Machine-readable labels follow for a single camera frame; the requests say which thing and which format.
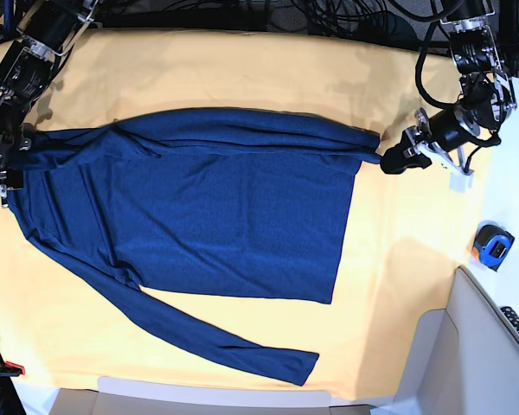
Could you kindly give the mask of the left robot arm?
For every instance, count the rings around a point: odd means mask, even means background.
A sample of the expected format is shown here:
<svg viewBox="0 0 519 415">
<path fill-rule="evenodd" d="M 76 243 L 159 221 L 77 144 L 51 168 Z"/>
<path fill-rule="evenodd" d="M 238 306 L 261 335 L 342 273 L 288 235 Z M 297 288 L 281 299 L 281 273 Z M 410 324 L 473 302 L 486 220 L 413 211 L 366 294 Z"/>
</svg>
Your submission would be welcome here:
<svg viewBox="0 0 519 415">
<path fill-rule="evenodd" d="M 512 80 L 499 53 L 488 24 L 494 9 L 489 1 L 444 1 L 441 10 L 430 16 L 416 15 L 398 3 L 393 6 L 429 28 L 415 65 L 415 85 L 421 98 L 438 109 L 428 116 L 424 109 L 415 113 L 416 124 L 402 132 L 399 143 L 381 158 L 381 170 L 398 175 L 407 169 L 425 169 L 440 163 L 461 179 L 472 176 L 471 156 L 464 144 L 476 150 L 501 143 L 499 131 L 517 108 Z M 460 94 L 453 103 L 436 100 L 422 83 L 422 70 L 433 33 L 443 24 L 451 26 L 451 58 L 459 73 Z"/>
</svg>

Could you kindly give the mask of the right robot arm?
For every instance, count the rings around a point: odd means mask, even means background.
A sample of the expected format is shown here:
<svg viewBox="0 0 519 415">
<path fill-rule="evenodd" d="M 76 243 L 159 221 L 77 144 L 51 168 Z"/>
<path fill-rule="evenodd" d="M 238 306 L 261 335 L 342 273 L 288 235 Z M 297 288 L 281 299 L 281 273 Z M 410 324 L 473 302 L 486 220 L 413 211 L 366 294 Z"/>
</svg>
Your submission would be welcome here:
<svg viewBox="0 0 519 415">
<path fill-rule="evenodd" d="M 4 1 L 0 28 L 0 198 L 23 186 L 10 156 L 27 151 L 24 119 L 93 23 L 99 1 Z"/>
</svg>

